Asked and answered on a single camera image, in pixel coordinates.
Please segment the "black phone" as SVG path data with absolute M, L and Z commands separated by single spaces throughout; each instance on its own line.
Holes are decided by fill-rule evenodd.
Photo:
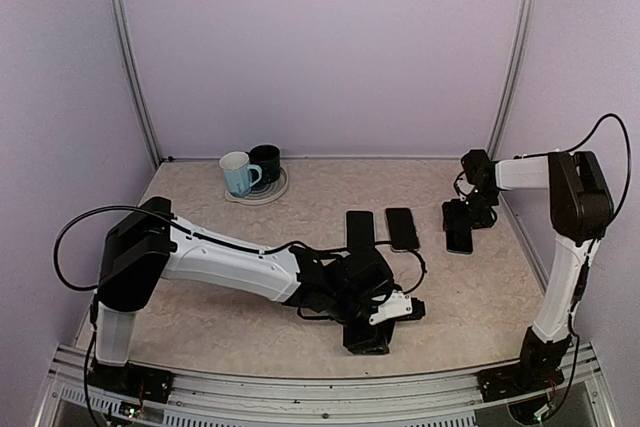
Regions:
M 473 237 L 471 229 L 447 230 L 445 232 L 446 250 L 460 255 L 473 253 Z
M 375 245 L 375 222 L 371 211 L 346 212 L 346 247 L 350 252 Z

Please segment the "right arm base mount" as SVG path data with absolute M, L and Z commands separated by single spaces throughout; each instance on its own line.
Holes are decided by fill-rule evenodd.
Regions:
M 553 384 L 561 385 L 565 377 L 560 364 L 570 344 L 570 336 L 558 342 L 544 342 L 529 328 L 516 362 L 476 374 L 483 401 L 507 399 L 548 389 Z

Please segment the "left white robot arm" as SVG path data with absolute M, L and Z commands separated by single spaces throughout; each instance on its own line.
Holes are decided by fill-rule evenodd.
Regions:
M 270 248 L 215 234 L 171 211 L 167 198 L 136 208 L 106 236 L 97 287 L 96 357 L 121 392 L 140 381 L 129 361 L 135 319 L 160 279 L 247 292 L 339 323 L 354 354 L 385 354 L 397 318 L 413 311 L 373 247 L 345 255 L 299 241 Z

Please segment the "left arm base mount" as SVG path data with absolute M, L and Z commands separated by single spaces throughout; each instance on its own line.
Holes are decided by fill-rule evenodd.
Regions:
M 161 404 L 168 402 L 173 382 L 174 373 L 169 370 L 132 363 L 118 367 L 94 361 L 88 373 L 92 387 Z

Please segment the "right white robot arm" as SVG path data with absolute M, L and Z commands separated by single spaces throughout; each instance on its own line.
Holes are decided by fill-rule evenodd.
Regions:
M 595 154 L 551 152 L 493 161 L 481 149 L 461 159 L 469 191 L 442 205 L 443 229 L 451 252 L 469 254 L 472 232 L 493 226 L 503 191 L 543 189 L 549 194 L 555 251 L 541 309 L 527 329 L 511 380 L 535 389 L 559 368 L 571 341 L 575 311 L 582 301 L 592 259 L 614 214 L 613 200 Z

